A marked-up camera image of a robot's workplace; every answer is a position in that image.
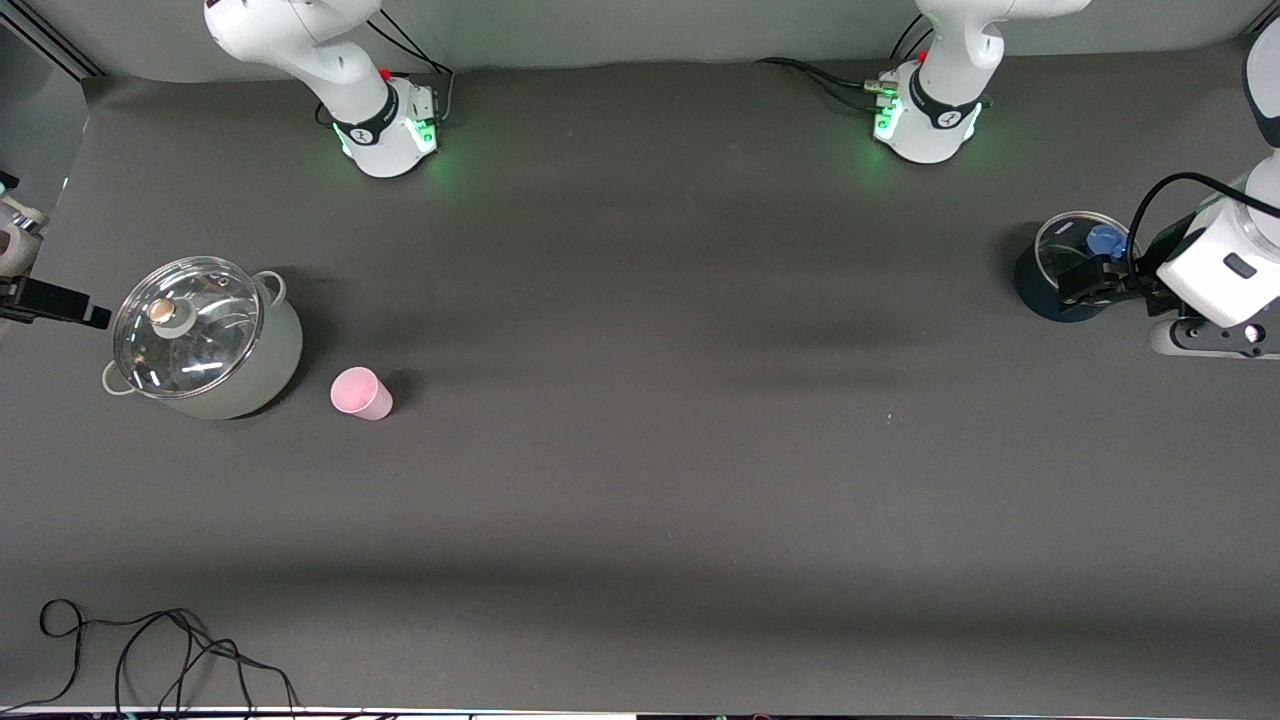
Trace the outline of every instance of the green status light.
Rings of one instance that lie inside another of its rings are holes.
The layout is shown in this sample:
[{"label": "green status light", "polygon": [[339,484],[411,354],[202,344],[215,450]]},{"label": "green status light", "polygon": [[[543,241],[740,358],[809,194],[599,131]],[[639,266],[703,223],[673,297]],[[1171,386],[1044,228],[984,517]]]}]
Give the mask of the green status light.
[{"label": "green status light", "polygon": [[406,123],[410,123],[410,129],[413,131],[413,143],[417,145],[417,149],[421,152],[430,152],[435,150],[435,128],[431,126],[430,120],[410,120],[408,118],[404,120]]},{"label": "green status light", "polygon": [[876,137],[881,140],[892,138],[900,117],[902,117],[902,99],[895,97],[888,106],[881,109],[876,119]]},{"label": "green status light", "polygon": [[965,140],[973,137],[973,131],[974,128],[978,127],[978,115],[980,114],[982,114],[982,102],[978,102],[978,106],[973,109],[973,119],[969,120],[969,129],[964,131]]},{"label": "green status light", "polygon": [[342,154],[351,158],[351,147],[347,147],[347,138],[342,136],[342,131],[338,129],[338,123],[333,123],[333,133],[338,136],[338,142],[342,143]]}]

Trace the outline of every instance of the black base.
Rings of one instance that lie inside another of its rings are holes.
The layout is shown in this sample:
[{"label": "black base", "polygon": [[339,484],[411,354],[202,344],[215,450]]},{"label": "black base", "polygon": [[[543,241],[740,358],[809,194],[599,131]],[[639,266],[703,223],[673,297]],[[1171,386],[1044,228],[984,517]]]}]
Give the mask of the black base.
[{"label": "black base", "polygon": [[1028,247],[1014,265],[1014,287],[1018,297],[1041,318],[1055,323],[1080,323],[1106,310],[1096,305],[1078,305],[1062,310],[1057,301],[1057,288],[1051,286],[1036,264],[1036,247]]}]

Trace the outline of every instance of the pot handle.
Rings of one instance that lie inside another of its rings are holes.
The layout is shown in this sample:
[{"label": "pot handle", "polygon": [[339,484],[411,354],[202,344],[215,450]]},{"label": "pot handle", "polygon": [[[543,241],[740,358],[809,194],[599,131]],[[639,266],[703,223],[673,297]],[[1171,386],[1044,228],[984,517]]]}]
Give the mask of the pot handle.
[{"label": "pot handle", "polygon": [[274,278],[275,283],[280,286],[280,292],[275,293],[275,297],[271,299],[271,307],[279,307],[280,304],[284,302],[284,278],[282,278],[280,273],[276,273],[275,270],[262,270],[261,273],[253,274],[255,281],[260,281],[262,278]]},{"label": "pot handle", "polygon": [[[115,360],[111,360],[110,363],[106,364],[106,368],[102,368],[102,389],[105,389],[108,395],[124,397],[125,395],[133,395],[134,392],[138,392],[138,388],[133,386],[129,386],[129,389],[114,389],[111,387],[111,380],[109,379],[113,374],[113,370],[115,370]],[[118,375],[120,373],[115,370],[114,374]]]}]

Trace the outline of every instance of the gray wall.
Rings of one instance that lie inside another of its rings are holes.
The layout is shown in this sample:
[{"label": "gray wall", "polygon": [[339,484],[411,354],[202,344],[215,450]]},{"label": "gray wall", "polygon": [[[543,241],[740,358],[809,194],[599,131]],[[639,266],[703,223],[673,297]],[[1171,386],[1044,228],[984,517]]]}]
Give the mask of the gray wall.
[{"label": "gray wall", "polygon": [[22,179],[14,197],[54,210],[87,114],[79,83],[0,27],[0,168]]},{"label": "gray wall", "polygon": [[[200,82],[278,77],[224,55],[198,0],[32,0],[109,72]],[[1240,31],[1267,0],[1094,0],[1083,13],[1005,26],[1012,54],[1116,53],[1206,45]],[[387,0],[428,53],[457,69],[634,60],[876,58],[915,15],[909,0]],[[367,29],[381,65],[416,69]]]}]

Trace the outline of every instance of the connector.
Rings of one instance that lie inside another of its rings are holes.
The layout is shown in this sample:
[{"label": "connector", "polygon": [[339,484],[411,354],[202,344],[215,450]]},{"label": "connector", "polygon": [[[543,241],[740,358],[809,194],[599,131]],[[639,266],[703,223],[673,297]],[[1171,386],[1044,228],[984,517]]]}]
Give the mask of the connector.
[{"label": "connector", "polygon": [[863,92],[897,97],[897,83],[891,79],[867,79],[863,81]]}]

